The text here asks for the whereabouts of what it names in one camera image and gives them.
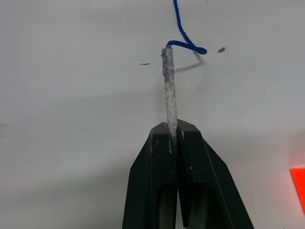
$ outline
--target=orange light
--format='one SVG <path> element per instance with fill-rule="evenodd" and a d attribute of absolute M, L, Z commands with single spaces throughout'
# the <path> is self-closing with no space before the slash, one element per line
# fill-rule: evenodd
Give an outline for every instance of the orange light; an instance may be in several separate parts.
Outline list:
<path fill-rule="evenodd" d="M 305 213 L 305 167 L 291 168 L 290 172 L 295 182 L 297 193 L 299 194 L 303 211 Z"/>

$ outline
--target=white wall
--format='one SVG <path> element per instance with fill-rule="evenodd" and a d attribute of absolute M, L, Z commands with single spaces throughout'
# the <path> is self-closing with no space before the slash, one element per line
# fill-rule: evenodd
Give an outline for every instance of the white wall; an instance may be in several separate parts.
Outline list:
<path fill-rule="evenodd" d="M 175 75 L 178 117 L 227 163 L 255 228 L 303 229 L 289 168 L 305 163 L 305 2 L 179 5 L 208 54 Z M 0 228 L 121 228 L 129 168 L 166 120 L 175 23 L 172 0 L 1 1 Z M 173 49 L 175 67 L 198 62 Z"/>

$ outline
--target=blue thread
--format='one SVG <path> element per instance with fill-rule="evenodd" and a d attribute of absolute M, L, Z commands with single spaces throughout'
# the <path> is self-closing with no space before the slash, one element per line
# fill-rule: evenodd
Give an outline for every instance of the blue thread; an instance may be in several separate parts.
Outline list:
<path fill-rule="evenodd" d="M 178 8 L 177 0 L 173 0 L 173 5 L 174 5 L 175 11 L 176 11 L 176 18 L 177 18 L 177 24 L 178 24 L 179 31 L 180 31 L 181 35 L 183 36 L 183 38 L 185 39 L 185 41 L 187 43 L 179 42 L 179 41 L 169 41 L 167 43 L 167 45 L 170 46 L 170 47 L 172 45 L 181 46 L 181 47 L 184 47 L 186 49 L 194 50 L 194 51 L 196 51 L 199 54 L 205 55 L 207 53 L 207 50 L 205 48 L 202 48 L 202 47 L 197 47 L 191 41 L 191 39 L 186 35 L 185 31 L 183 30 L 182 25 L 181 25 L 180 13 L 179 13 L 179 8 Z"/>

